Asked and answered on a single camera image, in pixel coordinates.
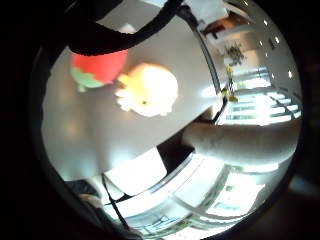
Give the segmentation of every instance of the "cable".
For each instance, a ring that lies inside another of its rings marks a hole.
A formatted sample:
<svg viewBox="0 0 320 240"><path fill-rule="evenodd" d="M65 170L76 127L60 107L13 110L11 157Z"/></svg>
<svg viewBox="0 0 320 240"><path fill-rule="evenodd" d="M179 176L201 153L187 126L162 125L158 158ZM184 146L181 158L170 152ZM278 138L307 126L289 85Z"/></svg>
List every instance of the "cable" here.
<svg viewBox="0 0 320 240"><path fill-rule="evenodd" d="M209 67L209 71L210 71L210 75L211 75L211 78L212 78L212 82L213 82L213 85L214 85L214 89L216 91L216 94L219 94L221 92L221 87L220 87L220 81L219 81L219 77L218 77L218 74L217 74L217 70L214 66L214 63L213 63L213 60L210 56L210 52L206 46L206 44L204 43L202 37L201 37L201 34L198 30L198 21L197 19L195 18L195 16L192 14L191 10L190 10L190 7L189 6L181 6L180 9L178 10L177 12L177 15L185 20L187 22L187 24L189 25L189 27L191 28L193 34L195 35L195 37L197 38L199 44L200 44L200 47L201 47L201 50L203 52L203 55L206 59L206 62L207 62L207 65Z"/></svg>
<svg viewBox="0 0 320 240"><path fill-rule="evenodd" d="M126 230L130 231L130 227L129 227L128 223L126 222L126 220L124 219L124 217L122 217L122 215L121 215L121 213L120 213L120 211L119 211L119 209L118 209L118 207L117 207L117 205L116 205L116 202L114 201L114 199L113 199L113 198L111 197L111 195L110 195L110 192L109 192L109 190L108 190L108 188L107 188L107 185L106 185L105 176L104 176L103 173L101 174L101 178L102 178L102 184L103 184L104 188L106 189L106 191L107 191L107 193L108 193L108 196L109 196L109 200L110 200L110 202L111 202L111 205L112 205L113 209L116 211L116 213L117 213L117 215L118 215L118 217L119 217L119 219L120 219L120 222L122 223L122 226L123 226Z"/></svg>
<svg viewBox="0 0 320 240"><path fill-rule="evenodd" d="M217 112L215 117L210 121L211 123L215 124L218 121L218 119L220 118L220 116L222 115L224 110L226 109L227 103L228 103L227 98L223 97L222 107L221 107L220 111Z"/></svg>
<svg viewBox="0 0 320 240"><path fill-rule="evenodd" d="M164 28L176 15L182 0L167 0L159 13L133 34L121 33L76 13L67 14L59 25L72 52L95 56L125 50L141 43Z"/></svg>

